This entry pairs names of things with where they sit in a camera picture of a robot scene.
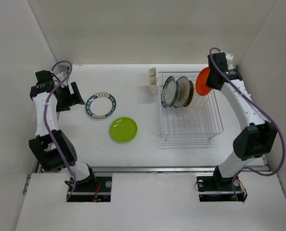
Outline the orange plastic plate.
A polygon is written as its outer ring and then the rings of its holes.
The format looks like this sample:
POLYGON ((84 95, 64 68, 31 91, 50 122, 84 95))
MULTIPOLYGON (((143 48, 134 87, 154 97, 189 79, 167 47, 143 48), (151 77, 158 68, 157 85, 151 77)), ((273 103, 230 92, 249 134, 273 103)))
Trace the orange plastic plate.
POLYGON ((201 72, 198 74, 196 82, 195 82, 195 89, 198 95, 206 96, 208 95, 212 88, 206 85, 207 79, 210 73, 210 68, 205 67, 201 72))

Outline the yellow brown patterned plate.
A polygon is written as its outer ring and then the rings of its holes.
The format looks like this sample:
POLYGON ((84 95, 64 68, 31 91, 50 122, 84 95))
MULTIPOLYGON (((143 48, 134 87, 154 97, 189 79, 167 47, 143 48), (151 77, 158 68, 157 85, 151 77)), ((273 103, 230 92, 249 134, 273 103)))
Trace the yellow brown patterned plate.
POLYGON ((189 81, 189 84, 190 84, 190 88, 189 88, 189 95, 188 95, 188 98, 185 102, 185 104, 183 105, 184 107, 188 107, 193 99, 193 96, 194 96, 194 91, 195 91, 195 88, 194 88, 194 84, 193 84, 193 81, 189 81))

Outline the orange sunburst pattern plate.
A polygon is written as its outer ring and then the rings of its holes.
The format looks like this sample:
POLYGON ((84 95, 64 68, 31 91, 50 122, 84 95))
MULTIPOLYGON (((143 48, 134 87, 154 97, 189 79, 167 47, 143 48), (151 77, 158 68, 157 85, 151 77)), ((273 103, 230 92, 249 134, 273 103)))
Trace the orange sunburst pattern plate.
POLYGON ((186 76, 182 76, 176 81, 179 86, 178 96, 174 103, 175 108, 180 108, 184 106, 190 92, 190 82, 186 76))

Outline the small teal rimmed plate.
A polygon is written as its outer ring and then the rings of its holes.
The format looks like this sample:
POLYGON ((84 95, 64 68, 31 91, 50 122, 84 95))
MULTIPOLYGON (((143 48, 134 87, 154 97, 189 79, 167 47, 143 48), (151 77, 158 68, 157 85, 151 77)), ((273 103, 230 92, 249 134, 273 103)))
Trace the small teal rimmed plate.
POLYGON ((113 95, 99 92, 88 98, 85 104, 85 111, 93 119, 105 119, 113 114, 116 107, 117 101, 113 95))

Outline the large teal rimmed white plate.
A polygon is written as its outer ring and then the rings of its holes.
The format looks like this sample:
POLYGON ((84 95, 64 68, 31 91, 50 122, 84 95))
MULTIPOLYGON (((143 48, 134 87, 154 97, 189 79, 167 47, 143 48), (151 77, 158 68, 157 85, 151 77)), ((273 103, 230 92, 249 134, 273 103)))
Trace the large teal rimmed white plate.
POLYGON ((161 104, 163 108, 172 107, 178 97, 179 84, 173 76, 167 78, 161 92, 161 104))

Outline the green plastic plate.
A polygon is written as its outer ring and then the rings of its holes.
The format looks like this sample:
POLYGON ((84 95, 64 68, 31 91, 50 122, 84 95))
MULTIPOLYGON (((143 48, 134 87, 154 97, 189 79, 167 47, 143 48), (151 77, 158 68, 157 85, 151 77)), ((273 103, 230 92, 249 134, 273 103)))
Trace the green plastic plate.
POLYGON ((137 134, 136 122, 129 117, 120 117, 114 120, 109 127, 110 137, 116 142, 129 142, 137 134))

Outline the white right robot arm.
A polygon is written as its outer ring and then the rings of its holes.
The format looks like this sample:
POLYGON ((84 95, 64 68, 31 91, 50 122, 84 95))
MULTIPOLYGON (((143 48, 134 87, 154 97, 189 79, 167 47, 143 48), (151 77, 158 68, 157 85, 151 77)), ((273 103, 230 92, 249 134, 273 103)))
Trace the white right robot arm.
POLYGON ((210 72, 206 86, 219 90, 232 107, 241 132, 233 141, 233 151, 216 166, 212 184, 218 191, 232 190, 233 177, 250 162, 271 151, 277 128, 253 106, 243 79, 237 69, 229 69, 223 52, 208 55, 210 72))

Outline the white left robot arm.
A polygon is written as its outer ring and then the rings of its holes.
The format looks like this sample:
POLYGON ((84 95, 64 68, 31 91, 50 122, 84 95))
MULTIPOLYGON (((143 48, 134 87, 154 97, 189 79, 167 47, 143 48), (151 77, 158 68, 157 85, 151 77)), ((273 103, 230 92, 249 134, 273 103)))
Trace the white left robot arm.
POLYGON ((59 112, 84 104, 77 84, 55 83, 54 74, 47 70, 36 72, 36 78, 30 98, 36 107, 37 129, 28 142, 29 148, 45 171, 67 172, 71 177, 69 186, 91 191, 97 184, 93 169, 78 161, 75 147, 58 126, 59 112))

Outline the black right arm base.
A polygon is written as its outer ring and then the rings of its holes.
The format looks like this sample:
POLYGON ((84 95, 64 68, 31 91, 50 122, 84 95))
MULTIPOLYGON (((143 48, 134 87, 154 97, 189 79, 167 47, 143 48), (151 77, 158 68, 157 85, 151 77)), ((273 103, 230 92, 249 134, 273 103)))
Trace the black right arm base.
POLYGON ((200 202, 245 202, 248 196, 239 178, 217 183, 212 175, 197 175, 195 189, 200 202))

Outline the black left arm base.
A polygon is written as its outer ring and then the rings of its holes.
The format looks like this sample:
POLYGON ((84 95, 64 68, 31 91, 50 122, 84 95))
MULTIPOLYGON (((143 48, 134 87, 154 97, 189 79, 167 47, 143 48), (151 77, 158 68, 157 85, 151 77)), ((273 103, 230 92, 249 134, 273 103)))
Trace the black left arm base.
POLYGON ((97 182, 77 184, 73 192, 73 180, 65 181, 67 202, 111 202, 112 176, 97 176, 96 179, 97 182))

